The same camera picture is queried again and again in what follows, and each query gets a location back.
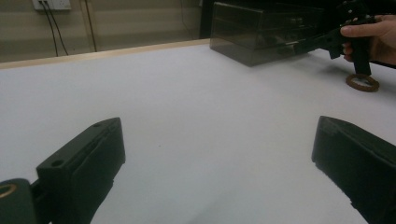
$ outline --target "wall outlet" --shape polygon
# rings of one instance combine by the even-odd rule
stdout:
[[[43,6],[40,4],[42,2],[45,4],[46,9],[48,6],[51,10],[70,10],[70,0],[33,0],[33,7],[35,10],[44,10]]]

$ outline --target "electrical cable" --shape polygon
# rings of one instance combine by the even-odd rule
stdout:
[[[183,0],[180,0],[180,10],[181,10],[181,22],[183,22],[184,28],[187,30],[187,32],[190,35],[191,40],[194,39],[190,29],[187,27],[186,22],[184,22],[184,13],[183,13]]]
[[[43,6],[44,12],[46,13],[46,16],[47,16],[47,19],[49,20],[49,26],[50,26],[50,29],[51,29],[51,31],[52,31],[52,39],[53,39],[53,44],[54,44],[54,46],[55,46],[56,57],[58,57],[58,56],[59,56],[59,55],[58,55],[58,47],[56,46],[55,33],[53,33],[53,27],[52,27],[52,22],[50,22],[50,16],[49,16],[49,14],[48,14],[48,12],[47,12],[47,10],[46,10],[46,7],[45,7],[44,4],[42,3],[42,1],[38,1],[38,2],[41,4],[41,6]]]
[[[56,29],[58,30],[59,38],[61,39],[62,46],[64,47],[64,52],[66,53],[66,55],[69,55],[69,53],[67,53],[66,47],[64,46],[64,40],[62,39],[61,31],[59,30],[58,23],[56,22],[55,17],[52,14],[52,10],[50,9],[50,5],[49,5],[49,3],[47,1],[45,1],[45,3],[47,5],[47,7],[49,8],[49,14],[52,17],[53,22],[55,22],[55,26],[56,26]]]

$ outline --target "transparent box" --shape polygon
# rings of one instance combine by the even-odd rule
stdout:
[[[317,33],[322,12],[287,4],[216,2],[210,48],[248,66],[293,56],[293,44]]]

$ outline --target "human hand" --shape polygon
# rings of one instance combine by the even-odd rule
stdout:
[[[377,23],[348,25],[341,28],[346,37],[370,36],[370,58],[372,61],[396,65],[396,15],[375,16]],[[353,48],[350,43],[344,45],[344,58],[353,62]]]

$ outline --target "finger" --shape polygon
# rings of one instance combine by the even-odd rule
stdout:
[[[387,32],[389,27],[385,22],[363,25],[348,25],[341,28],[341,35],[346,37],[380,36]]]

